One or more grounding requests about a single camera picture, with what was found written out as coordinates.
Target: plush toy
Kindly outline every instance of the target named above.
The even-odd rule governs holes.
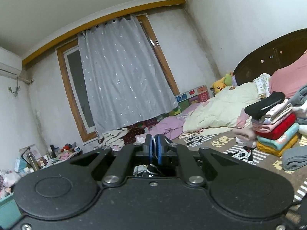
[[[223,90],[226,86],[231,86],[231,80],[232,80],[233,73],[226,74],[225,77],[221,78],[218,81],[215,81],[210,89],[214,91],[215,94],[217,94],[219,91]]]

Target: circular cover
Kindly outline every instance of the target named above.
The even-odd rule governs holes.
[[[249,173],[239,171],[236,166],[227,168],[226,172],[219,173],[210,188],[212,198],[226,211],[264,219],[282,214],[290,207],[294,191],[284,177],[266,170]]]
[[[95,197],[98,187],[85,167],[55,165],[16,184],[14,199],[27,214],[46,220],[73,216]]]

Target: silver bolt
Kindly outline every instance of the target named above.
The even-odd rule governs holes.
[[[189,178],[189,182],[193,184],[199,184],[199,183],[202,183],[203,181],[204,181],[204,178],[202,178],[199,175],[194,175]]]
[[[158,186],[158,183],[157,182],[151,182],[149,185],[152,186],[152,187],[156,187],[156,186]]]
[[[29,224],[24,224],[21,226],[21,230],[32,230],[32,227]]]
[[[276,230],[286,230],[286,227],[284,225],[278,225]]]
[[[116,175],[108,175],[104,178],[104,181],[106,183],[116,183],[119,181],[119,178]]]

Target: red folded clothing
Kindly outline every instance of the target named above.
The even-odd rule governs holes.
[[[289,129],[289,127],[295,123],[295,114],[291,113],[289,116],[287,116],[284,121],[282,121],[278,126],[276,126],[271,132],[257,132],[256,134],[265,137],[267,139],[277,140],[284,134],[286,130]]]

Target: window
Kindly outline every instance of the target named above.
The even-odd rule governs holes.
[[[156,57],[173,94],[178,95],[179,90],[177,84],[147,16],[141,15],[137,18],[147,36],[148,41],[152,46],[153,51],[156,54]],[[92,138],[97,137],[97,135],[88,103],[78,40],[73,40],[58,48],[57,55],[69,105],[76,121],[80,136],[83,142],[86,142]]]

